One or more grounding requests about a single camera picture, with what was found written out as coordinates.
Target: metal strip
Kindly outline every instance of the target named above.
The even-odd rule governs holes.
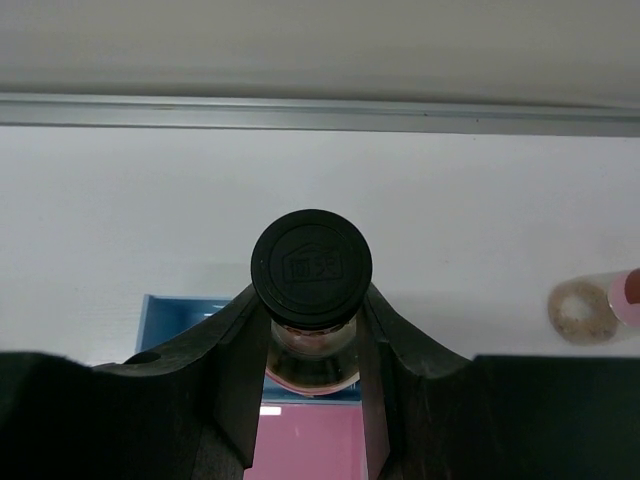
[[[640,110],[0,93],[0,125],[639,137]]]

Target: embossed house logo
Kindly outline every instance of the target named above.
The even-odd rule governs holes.
[[[342,278],[340,252],[332,247],[309,243],[285,255],[284,281],[317,282]]]

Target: clear glass jar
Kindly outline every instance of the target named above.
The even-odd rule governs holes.
[[[287,390],[307,396],[335,393],[354,384],[360,378],[356,318],[316,331],[272,321],[266,373]]]
[[[549,320],[570,343],[593,345],[640,333],[640,269],[585,275],[556,286]]]

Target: black lid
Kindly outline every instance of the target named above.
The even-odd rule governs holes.
[[[251,279],[278,323],[324,330],[347,322],[371,283],[369,246],[335,213],[293,212],[272,223],[251,256]]]

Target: blue box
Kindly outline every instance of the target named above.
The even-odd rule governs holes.
[[[136,353],[153,348],[222,310],[228,298],[159,297],[145,295],[140,316]],[[336,405],[360,403],[360,382],[344,390],[317,397],[290,392],[268,377],[264,379],[263,403]]]

